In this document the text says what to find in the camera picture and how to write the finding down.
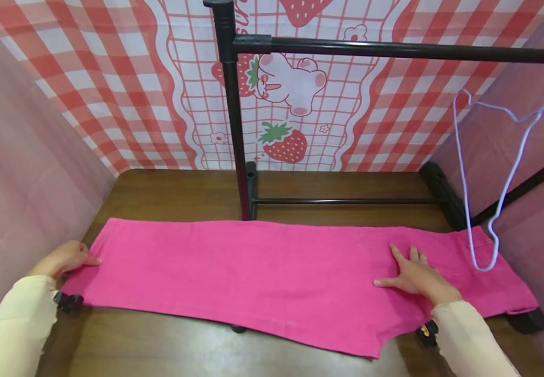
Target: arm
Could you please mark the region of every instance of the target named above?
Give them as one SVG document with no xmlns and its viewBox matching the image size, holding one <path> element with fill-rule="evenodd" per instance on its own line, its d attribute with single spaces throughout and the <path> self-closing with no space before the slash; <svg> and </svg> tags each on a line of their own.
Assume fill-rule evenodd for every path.
<svg viewBox="0 0 544 377">
<path fill-rule="evenodd" d="M 437 323 L 437 343 L 452 372 L 459 377 L 519 376 L 495 341 L 490 328 L 473 306 L 462 300 L 459 291 L 429 266 L 425 254 L 410 247 L 406 259 L 394 245 L 391 253 L 399 276 L 374 281 L 383 288 L 422 294 L 434 305 L 431 315 Z"/>
<path fill-rule="evenodd" d="M 69 241 L 14 284 L 0 304 L 0 376 L 35 375 L 42 348 L 56 322 L 54 279 L 81 265 L 99 263 L 87 254 L 85 245 Z"/>
</svg>

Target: wooden table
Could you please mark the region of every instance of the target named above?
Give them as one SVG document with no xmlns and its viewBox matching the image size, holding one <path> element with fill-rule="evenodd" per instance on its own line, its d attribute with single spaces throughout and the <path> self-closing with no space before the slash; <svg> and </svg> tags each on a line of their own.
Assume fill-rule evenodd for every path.
<svg viewBox="0 0 544 377">
<path fill-rule="evenodd" d="M 274 197 L 424 197 L 415 173 L 261 172 L 260 195 Z M 231 171 L 132 170 L 120 175 L 92 226 L 88 244 L 110 217 L 159 221 L 238 219 Z M 449 231 L 435 206 L 260 206 L 258 219 L 343 226 L 410 226 Z M 544 376 L 529 337 L 503 318 L 489 320 L 523 376 Z M 105 308 L 59 316 L 38 376 L 448 376 L 436 350 L 413 334 L 388 342 L 380 360 L 319 350 L 253 330 L 191 318 Z"/>
</svg>

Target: cream sleeve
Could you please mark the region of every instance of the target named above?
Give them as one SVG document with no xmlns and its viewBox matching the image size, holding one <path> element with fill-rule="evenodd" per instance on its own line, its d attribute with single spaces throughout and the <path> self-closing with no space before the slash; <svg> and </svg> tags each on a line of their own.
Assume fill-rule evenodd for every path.
<svg viewBox="0 0 544 377">
<path fill-rule="evenodd" d="M 441 304 L 431 315 L 439 328 L 439 350 L 458 377 L 520 376 L 473 305 Z"/>
<path fill-rule="evenodd" d="M 20 279 L 0 304 L 0 377 L 31 377 L 56 322 L 54 280 Z"/>
</svg>

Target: strawberry print backdrop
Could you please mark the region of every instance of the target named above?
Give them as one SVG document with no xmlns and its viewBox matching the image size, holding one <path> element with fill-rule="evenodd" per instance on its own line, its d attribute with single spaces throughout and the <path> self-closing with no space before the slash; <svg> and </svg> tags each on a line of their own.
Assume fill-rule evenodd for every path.
<svg viewBox="0 0 544 377">
<path fill-rule="evenodd" d="M 239 33 L 521 47 L 544 0 L 236 0 L 235 9 Z M 113 172 L 231 169 L 209 12 L 200 0 L 0 0 L 0 37 Z M 451 131 L 455 92 L 482 94 L 502 67 L 241 55 L 247 160 L 261 170 L 414 171 Z"/>
</svg>

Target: metal pole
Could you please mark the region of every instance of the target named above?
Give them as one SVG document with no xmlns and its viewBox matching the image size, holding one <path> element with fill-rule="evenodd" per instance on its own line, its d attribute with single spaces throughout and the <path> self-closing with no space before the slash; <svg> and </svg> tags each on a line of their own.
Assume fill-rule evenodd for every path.
<svg viewBox="0 0 544 377">
<path fill-rule="evenodd" d="M 249 211 L 249 194 L 247 186 L 247 166 L 245 164 L 245 143 L 242 137 L 242 118 L 240 115 L 240 96 L 238 55 L 233 48 L 236 36 L 236 20 L 233 0 L 204 0 L 205 7 L 213 10 L 213 21 L 217 36 L 217 52 L 221 66 L 224 68 L 224 83 L 234 159 L 236 164 L 236 179 L 240 196 L 241 219 L 251 220 Z"/>
<path fill-rule="evenodd" d="M 515 200 L 521 198 L 527 192 L 532 191 L 537 186 L 541 185 L 544 182 L 544 168 L 541 168 L 538 172 L 532 175 L 530 178 L 525 179 L 520 185 L 510 190 L 504 199 L 503 207 L 506 207 L 513 203 Z M 481 211 L 477 216 L 473 218 L 473 226 L 479 225 L 481 223 L 489 220 L 496 212 L 498 208 L 498 201 L 494 202 L 491 206 L 487 207 L 485 210 Z"/>
<path fill-rule="evenodd" d="M 255 198 L 258 205 L 436 205 L 435 198 Z"/>
<path fill-rule="evenodd" d="M 272 37 L 269 35 L 237 35 L 234 46 L 236 52 L 258 54 L 294 52 L 296 54 L 470 60 L 473 62 L 544 63 L 544 49 L 536 48 L 429 45 Z"/>
</svg>

